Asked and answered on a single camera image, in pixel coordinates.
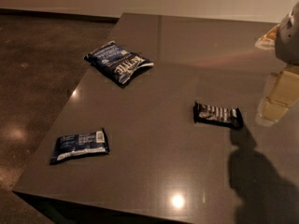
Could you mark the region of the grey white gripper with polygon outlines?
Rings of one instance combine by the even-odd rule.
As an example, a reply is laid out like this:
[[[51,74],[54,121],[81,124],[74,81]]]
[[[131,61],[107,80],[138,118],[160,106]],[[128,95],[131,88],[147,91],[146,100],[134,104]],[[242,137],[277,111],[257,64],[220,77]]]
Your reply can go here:
[[[299,2],[278,27],[275,51],[289,64],[279,73],[271,73],[265,82],[256,114],[256,122],[262,126],[277,123],[299,100]]]

